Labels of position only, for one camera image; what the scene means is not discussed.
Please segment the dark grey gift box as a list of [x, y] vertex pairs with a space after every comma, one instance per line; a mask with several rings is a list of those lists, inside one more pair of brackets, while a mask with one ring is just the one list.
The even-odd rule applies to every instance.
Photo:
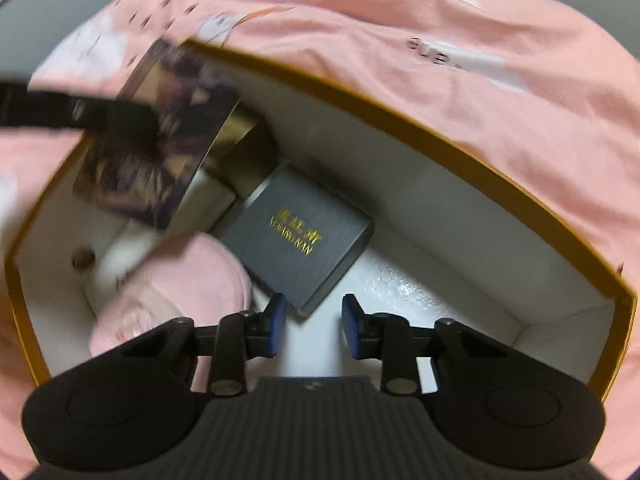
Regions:
[[219, 231], [219, 239], [268, 295], [306, 318], [354, 264], [373, 219], [346, 198], [287, 166]]

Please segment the small gold cube box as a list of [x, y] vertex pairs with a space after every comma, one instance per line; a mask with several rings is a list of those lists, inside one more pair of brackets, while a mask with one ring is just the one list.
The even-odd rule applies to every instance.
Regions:
[[203, 162], [212, 177], [249, 198], [280, 165], [280, 151], [265, 118], [238, 104], [220, 128]]

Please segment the pink mini backpack pouch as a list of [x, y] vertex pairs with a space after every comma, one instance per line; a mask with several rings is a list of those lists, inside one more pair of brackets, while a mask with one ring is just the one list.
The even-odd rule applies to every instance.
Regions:
[[215, 237], [183, 232], [152, 243], [121, 236], [98, 260], [84, 293], [96, 316], [89, 350], [107, 352], [172, 318], [216, 325], [252, 306], [244, 266]]

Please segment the orange cardboard storage box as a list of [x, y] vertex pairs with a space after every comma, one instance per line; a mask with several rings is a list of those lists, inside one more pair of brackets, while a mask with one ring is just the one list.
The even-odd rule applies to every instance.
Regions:
[[36, 384], [175, 318], [288, 300], [250, 376], [380, 376], [340, 325], [474, 328], [605, 396], [634, 294], [555, 214], [471, 154], [291, 67], [157, 41], [117, 91], [169, 130], [144, 160], [85, 138], [18, 232], [6, 284]]

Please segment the white rectangular box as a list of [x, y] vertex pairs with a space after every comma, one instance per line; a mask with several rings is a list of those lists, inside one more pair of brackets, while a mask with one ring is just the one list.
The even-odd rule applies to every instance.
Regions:
[[128, 220], [85, 279], [84, 294], [91, 309], [98, 313], [161, 240], [184, 232], [208, 231], [234, 202], [235, 192], [231, 188], [199, 169], [166, 229], [157, 231], [137, 220]]

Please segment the pink printed duvet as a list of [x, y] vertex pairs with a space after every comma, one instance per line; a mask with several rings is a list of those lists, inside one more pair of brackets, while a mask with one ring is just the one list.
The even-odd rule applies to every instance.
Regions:
[[446, 136], [639, 283], [639, 63], [555, 0], [114, 0], [40, 84], [114, 91], [160, 37], [306, 70]]

